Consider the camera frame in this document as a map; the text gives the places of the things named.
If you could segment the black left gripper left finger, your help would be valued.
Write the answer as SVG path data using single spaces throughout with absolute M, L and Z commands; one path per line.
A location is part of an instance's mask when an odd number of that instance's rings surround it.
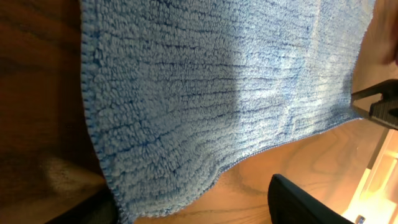
M 46 224 L 117 224 L 118 208 L 109 189 L 103 189 Z

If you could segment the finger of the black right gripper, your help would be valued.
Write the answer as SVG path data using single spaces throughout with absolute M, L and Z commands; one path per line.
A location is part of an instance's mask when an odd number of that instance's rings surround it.
M 364 110 L 354 102 L 381 94 L 381 99 Z M 397 79 L 389 79 L 351 94 L 351 106 L 360 117 L 388 129 L 397 130 Z

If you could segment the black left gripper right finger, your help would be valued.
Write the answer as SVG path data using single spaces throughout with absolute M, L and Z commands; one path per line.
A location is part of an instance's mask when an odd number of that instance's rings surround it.
M 352 224 L 281 174 L 274 174 L 267 201 L 272 224 Z

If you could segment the blue cloth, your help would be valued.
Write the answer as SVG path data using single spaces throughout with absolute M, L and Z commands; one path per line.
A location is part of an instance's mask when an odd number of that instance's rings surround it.
M 373 7 L 82 0 L 86 125 L 119 222 L 176 213 L 245 158 L 357 119 Z

